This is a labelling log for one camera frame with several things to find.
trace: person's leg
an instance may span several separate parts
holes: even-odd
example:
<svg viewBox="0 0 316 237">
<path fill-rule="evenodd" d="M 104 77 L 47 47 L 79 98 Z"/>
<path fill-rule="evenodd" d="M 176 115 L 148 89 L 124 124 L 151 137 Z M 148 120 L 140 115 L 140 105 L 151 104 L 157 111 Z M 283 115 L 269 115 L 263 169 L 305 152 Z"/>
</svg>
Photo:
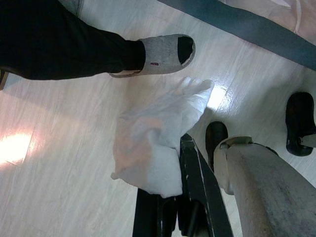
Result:
<svg viewBox="0 0 316 237">
<path fill-rule="evenodd" d="M 222 123 L 210 126 L 223 130 Z M 206 143 L 214 143 L 211 135 Z M 244 237 L 316 233 L 316 189 L 273 150 L 249 137 L 226 139 L 215 149 L 214 173 L 220 187 L 235 195 Z"/>
<path fill-rule="evenodd" d="M 142 69 L 140 41 L 93 28 L 56 0 L 1 0 L 0 67 L 30 79 Z"/>
</svg>

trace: wooden floor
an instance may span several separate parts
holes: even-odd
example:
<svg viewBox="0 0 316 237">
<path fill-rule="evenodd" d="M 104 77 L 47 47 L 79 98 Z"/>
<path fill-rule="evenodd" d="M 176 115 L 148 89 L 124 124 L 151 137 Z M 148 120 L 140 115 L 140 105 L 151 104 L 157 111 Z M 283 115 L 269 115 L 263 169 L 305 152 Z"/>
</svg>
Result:
<svg viewBox="0 0 316 237">
<path fill-rule="evenodd" d="M 178 73 L 130 79 L 31 81 L 10 74 L 0 92 L 1 237 L 130 237 L 137 190 L 110 178 L 116 119 L 185 76 L 215 82 L 190 131 L 204 155 L 205 129 L 221 120 L 230 135 L 270 146 L 316 185 L 315 152 L 299 158 L 285 149 L 287 99 L 294 91 L 316 98 L 316 72 L 155 0 L 86 0 L 81 18 L 131 40 L 188 34 L 196 58 Z M 234 197 L 224 198 L 240 237 Z"/>
</svg>

